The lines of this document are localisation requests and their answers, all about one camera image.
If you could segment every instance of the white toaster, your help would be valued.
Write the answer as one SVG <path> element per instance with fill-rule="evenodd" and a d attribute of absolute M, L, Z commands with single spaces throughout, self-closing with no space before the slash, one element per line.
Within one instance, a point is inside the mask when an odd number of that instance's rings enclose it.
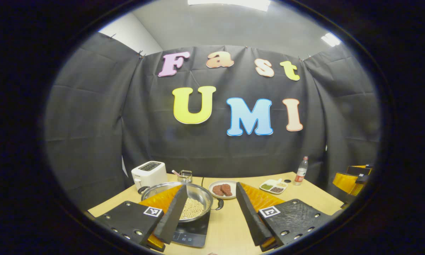
<path fill-rule="evenodd" d="M 137 189 L 168 182 L 167 171 L 163 162 L 148 161 L 131 171 Z"/>

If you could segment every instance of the ceiling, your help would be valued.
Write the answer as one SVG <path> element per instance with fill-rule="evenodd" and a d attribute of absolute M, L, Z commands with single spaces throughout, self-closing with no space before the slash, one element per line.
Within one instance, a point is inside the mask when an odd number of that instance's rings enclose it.
<path fill-rule="evenodd" d="M 156 0 L 135 11 L 163 50 L 199 45 L 247 45 L 302 59 L 330 48 L 327 30 L 284 3 L 267 12 L 238 5 L 188 5 Z"/>

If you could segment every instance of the plastic bottle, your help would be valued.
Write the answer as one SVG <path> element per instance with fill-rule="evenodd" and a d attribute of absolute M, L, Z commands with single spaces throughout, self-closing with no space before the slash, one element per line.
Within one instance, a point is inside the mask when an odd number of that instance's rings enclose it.
<path fill-rule="evenodd" d="M 303 157 L 303 160 L 299 165 L 298 173 L 296 175 L 296 178 L 294 179 L 293 184 L 295 186 L 299 186 L 302 183 L 303 178 L 305 177 L 307 168 L 308 168 L 308 157 L 305 156 L 305 157 Z"/>

